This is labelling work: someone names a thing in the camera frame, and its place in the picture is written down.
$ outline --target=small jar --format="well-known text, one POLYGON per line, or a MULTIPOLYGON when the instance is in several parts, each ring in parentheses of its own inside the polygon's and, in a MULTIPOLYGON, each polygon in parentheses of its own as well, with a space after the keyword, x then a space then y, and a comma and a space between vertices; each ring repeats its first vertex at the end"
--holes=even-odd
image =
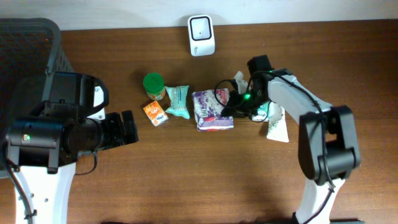
POLYGON ((164 81, 158 73, 150 73, 144 78, 144 87, 151 100, 161 100, 166 95, 164 81))

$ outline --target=orange box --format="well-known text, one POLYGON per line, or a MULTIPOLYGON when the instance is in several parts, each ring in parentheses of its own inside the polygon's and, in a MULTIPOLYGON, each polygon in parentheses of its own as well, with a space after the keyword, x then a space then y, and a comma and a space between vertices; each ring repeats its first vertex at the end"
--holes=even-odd
POLYGON ((145 106, 144 111, 155 127, 169 119, 156 100, 145 106))

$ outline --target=tissue box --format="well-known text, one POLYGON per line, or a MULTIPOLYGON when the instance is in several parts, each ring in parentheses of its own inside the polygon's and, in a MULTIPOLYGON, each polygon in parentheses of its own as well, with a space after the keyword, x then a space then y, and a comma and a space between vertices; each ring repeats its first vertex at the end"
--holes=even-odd
MULTIPOLYGON (((224 105, 228 102, 227 88, 216 90, 216 95, 224 105)), ((216 101, 214 90, 193 92, 192 98, 198 131, 218 131, 234 127, 232 117, 221 116, 224 107, 216 101)))

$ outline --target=label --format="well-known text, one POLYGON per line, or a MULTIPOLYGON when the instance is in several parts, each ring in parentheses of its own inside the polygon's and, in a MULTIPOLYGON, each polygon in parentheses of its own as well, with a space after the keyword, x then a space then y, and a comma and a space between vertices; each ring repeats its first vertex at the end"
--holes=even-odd
MULTIPOLYGON (((98 106, 102 104, 104 101, 104 91, 100 86, 95 87, 94 91, 94 106, 98 106)), ((102 108, 99 112, 88 116, 87 118, 91 119, 98 119, 98 120, 104 120, 105 119, 105 108, 102 108)))
POLYGON ((166 95, 166 90, 163 87, 162 91, 158 92, 157 94, 152 94, 152 93, 148 93, 147 92, 147 96, 151 99, 151 100, 161 100, 163 99, 163 97, 166 95))
POLYGON ((164 113, 157 101, 153 101, 144 107, 145 114, 148 116, 154 126, 158 126, 167 121, 169 117, 164 113))

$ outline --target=wooden desk surface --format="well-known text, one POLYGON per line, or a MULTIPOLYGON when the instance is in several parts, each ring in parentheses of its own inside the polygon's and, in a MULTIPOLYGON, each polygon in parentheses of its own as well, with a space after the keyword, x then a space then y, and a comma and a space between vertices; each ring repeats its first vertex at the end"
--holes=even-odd
MULTIPOLYGON (((186 27, 62 32, 76 72, 110 92, 108 112, 132 110, 140 141, 99 153, 90 175, 73 179, 68 223, 239 223, 290 218, 302 198, 298 125, 289 143, 266 139, 267 123, 235 119, 229 131, 200 133, 193 118, 170 115, 155 128, 142 111, 142 79, 208 90, 267 54, 302 85, 354 112, 362 165, 339 192, 331 218, 398 220, 398 21, 216 26, 214 55, 193 58, 186 27)), ((192 113, 189 93, 188 106, 192 113)), ((77 164, 90 169, 92 158, 77 164)), ((14 189, 0 180, 1 223, 14 222, 14 189)))

